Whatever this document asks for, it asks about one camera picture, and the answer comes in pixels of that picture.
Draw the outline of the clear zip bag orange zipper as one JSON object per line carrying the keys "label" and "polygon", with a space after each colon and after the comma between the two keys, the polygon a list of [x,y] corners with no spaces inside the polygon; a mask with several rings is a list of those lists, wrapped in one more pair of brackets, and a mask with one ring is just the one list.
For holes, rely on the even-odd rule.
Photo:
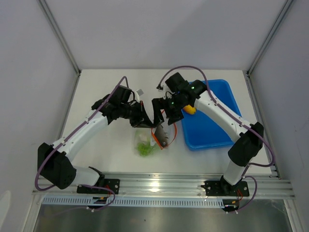
{"label": "clear zip bag orange zipper", "polygon": [[140,157],[149,157],[155,153],[167,150],[177,137],[175,123],[168,125],[168,119],[164,110],[161,110],[164,122],[156,128],[138,128],[133,137],[135,154]]}

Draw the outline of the grey fish toy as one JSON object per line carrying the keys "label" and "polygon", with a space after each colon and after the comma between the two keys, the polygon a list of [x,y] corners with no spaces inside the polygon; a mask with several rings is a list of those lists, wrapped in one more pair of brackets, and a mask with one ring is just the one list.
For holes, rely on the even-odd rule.
{"label": "grey fish toy", "polygon": [[157,144],[160,146],[161,149],[165,148],[169,144],[169,136],[164,131],[164,127],[162,125],[159,125],[156,127],[154,131],[154,139],[157,142]]}

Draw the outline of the yellow orange pepper toy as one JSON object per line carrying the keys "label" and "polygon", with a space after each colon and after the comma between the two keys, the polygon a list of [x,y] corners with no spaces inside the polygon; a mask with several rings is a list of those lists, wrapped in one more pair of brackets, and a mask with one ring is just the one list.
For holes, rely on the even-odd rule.
{"label": "yellow orange pepper toy", "polygon": [[190,115],[194,115],[197,112],[196,108],[192,107],[191,105],[185,106],[183,110]]}

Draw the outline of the green grapes toy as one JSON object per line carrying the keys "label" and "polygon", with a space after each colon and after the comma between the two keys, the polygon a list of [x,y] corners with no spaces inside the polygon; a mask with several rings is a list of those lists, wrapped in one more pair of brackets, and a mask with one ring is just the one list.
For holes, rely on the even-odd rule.
{"label": "green grapes toy", "polygon": [[136,150],[141,157],[152,155],[159,149],[158,145],[151,145],[150,143],[138,143]]}

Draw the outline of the white green cabbage toy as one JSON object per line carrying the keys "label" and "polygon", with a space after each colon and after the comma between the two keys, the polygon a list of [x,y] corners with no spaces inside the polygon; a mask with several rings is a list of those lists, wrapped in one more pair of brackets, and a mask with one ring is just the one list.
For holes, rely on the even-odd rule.
{"label": "white green cabbage toy", "polygon": [[137,130],[136,140],[138,143],[149,143],[152,139],[150,130]]}

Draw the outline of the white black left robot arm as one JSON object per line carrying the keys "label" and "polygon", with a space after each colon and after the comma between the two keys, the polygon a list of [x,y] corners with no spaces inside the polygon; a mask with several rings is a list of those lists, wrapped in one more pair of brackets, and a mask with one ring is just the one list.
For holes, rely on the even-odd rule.
{"label": "white black left robot arm", "polygon": [[65,189],[71,184],[86,185],[93,193],[104,190],[103,174],[93,167],[73,166],[79,150],[101,129],[118,118],[128,119],[134,128],[154,128],[161,120],[159,102],[152,100],[154,116],[149,118],[143,101],[130,100],[133,92],[118,86],[112,93],[96,101],[85,119],[68,135],[52,144],[42,143],[38,148],[36,176],[42,176],[53,187]]}

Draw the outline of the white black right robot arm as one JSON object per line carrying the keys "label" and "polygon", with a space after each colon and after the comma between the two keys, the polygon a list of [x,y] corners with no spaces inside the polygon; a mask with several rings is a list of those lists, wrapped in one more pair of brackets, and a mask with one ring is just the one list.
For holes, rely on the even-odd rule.
{"label": "white black right robot arm", "polygon": [[165,81],[163,90],[171,96],[154,102],[159,106],[157,112],[165,111],[168,125],[183,120],[183,108],[190,105],[214,121],[233,141],[228,151],[230,161],[220,183],[224,194],[233,194],[263,146],[263,125],[252,124],[227,107],[210,89],[207,80],[188,82],[177,72]]}

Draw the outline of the blue plastic bin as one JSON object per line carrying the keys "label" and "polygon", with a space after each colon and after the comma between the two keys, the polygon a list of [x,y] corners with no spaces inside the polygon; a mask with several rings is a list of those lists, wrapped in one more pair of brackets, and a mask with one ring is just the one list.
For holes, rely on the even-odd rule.
{"label": "blue plastic bin", "polygon": [[[240,116],[241,113],[229,83],[222,79],[209,80],[208,83],[214,95]],[[193,115],[183,112],[183,116],[181,123],[184,140],[191,151],[221,148],[234,144],[225,131],[201,111]]]}

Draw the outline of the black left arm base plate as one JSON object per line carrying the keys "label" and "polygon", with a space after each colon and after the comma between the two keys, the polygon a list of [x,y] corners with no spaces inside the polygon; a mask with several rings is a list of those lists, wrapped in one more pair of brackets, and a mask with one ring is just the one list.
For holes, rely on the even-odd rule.
{"label": "black left arm base plate", "polygon": [[112,190],[116,195],[119,193],[120,188],[120,179],[104,179],[100,183],[96,184],[97,187],[100,188],[88,188],[85,186],[80,186],[77,188],[77,193],[79,194],[111,194],[110,191],[106,189]]}

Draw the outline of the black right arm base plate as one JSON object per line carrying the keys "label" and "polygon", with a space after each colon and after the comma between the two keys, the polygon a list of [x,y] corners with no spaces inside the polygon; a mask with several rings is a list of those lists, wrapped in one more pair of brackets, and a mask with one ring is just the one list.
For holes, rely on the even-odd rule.
{"label": "black right arm base plate", "polygon": [[206,192],[206,196],[222,196],[222,197],[249,197],[249,188],[246,181],[239,181],[236,185],[224,183],[221,180],[207,180],[200,186]]}

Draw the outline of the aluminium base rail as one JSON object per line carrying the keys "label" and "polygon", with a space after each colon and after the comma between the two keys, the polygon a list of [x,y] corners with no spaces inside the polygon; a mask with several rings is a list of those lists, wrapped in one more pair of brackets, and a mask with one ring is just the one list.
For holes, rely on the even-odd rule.
{"label": "aluminium base rail", "polygon": [[[220,179],[219,174],[140,174],[106,173],[106,178],[119,179],[119,196],[154,198],[205,197],[200,186],[206,180]],[[256,199],[295,199],[290,180],[276,176],[255,175],[258,183]]]}

